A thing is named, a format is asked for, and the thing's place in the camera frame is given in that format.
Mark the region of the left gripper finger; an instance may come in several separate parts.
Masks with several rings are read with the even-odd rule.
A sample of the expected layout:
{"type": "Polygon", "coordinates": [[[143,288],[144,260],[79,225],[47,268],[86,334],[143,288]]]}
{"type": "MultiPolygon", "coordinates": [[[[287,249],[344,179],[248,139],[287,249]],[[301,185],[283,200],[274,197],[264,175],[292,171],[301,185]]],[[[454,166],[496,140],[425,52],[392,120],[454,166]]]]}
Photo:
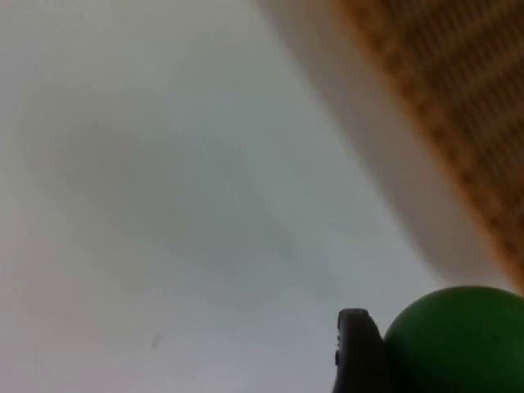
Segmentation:
{"type": "Polygon", "coordinates": [[[337,320],[334,392],[386,392],[384,342],[365,309],[343,309],[337,320]]]}

